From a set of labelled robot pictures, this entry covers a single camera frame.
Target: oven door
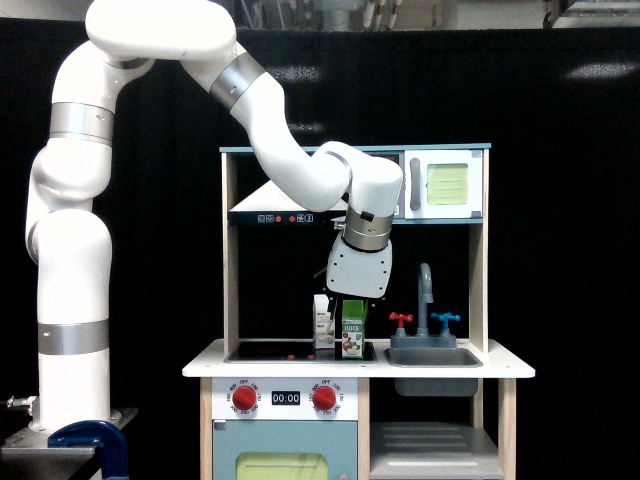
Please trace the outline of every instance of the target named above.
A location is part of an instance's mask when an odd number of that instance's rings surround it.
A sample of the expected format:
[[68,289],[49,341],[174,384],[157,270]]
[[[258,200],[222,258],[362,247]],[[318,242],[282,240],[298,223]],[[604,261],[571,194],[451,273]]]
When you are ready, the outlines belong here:
[[356,480],[357,472],[357,422],[215,423],[214,480]]

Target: digital timer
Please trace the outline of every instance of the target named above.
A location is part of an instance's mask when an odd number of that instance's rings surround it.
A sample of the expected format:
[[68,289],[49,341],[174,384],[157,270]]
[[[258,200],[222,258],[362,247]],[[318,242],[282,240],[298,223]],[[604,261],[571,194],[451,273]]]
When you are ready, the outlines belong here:
[[271,405],[300,405],[300,392],[271,392]]

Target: oven window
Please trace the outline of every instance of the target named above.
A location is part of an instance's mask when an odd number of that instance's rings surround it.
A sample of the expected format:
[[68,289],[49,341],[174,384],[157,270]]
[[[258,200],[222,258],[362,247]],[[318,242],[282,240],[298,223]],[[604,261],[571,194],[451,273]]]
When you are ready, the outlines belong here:
[[427,167],[427,203],[463,205],[469,197],[469,166],[466,163],[432,164]]
[[236,460],[237,480],[329,480],[327,460],[317,453],[245,452]]

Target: white countertop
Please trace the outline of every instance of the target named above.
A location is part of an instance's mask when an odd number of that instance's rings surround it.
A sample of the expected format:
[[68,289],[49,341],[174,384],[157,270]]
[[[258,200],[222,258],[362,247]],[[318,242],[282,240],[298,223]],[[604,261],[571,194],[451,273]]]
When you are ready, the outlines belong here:
[[224,363],[224,342],[215,340],[182,369],[185,377],[366,377],[366,378],[531,378],[535,370],[498,342],[489,340],[482,353],[468,339],[458,339],[483,363],[481,367],[396,367],[389,365],[385,350],[389,340],[367,340],[375,349],[375,362],[239,362]]

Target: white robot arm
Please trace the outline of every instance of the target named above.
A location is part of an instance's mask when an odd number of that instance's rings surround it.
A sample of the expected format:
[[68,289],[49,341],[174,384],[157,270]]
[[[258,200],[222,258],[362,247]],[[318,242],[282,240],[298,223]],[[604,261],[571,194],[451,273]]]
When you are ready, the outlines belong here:
[[64,62],[50,139],[30,179],[25,240],[38,273],[40,423],[55,430],[107,419],[111,240],[91,213],[109,183],[117,95],[154,59],[179,60],[246,129],[266,174],[299,205],[324,211],[349,194],[329,258],[328,287],[377,298],[391,269],[389,232],[402,184],[393,162],[330,142],[309,157],[291,136],[280,85],[236,42],[207,0],[96,0],[90,41]]

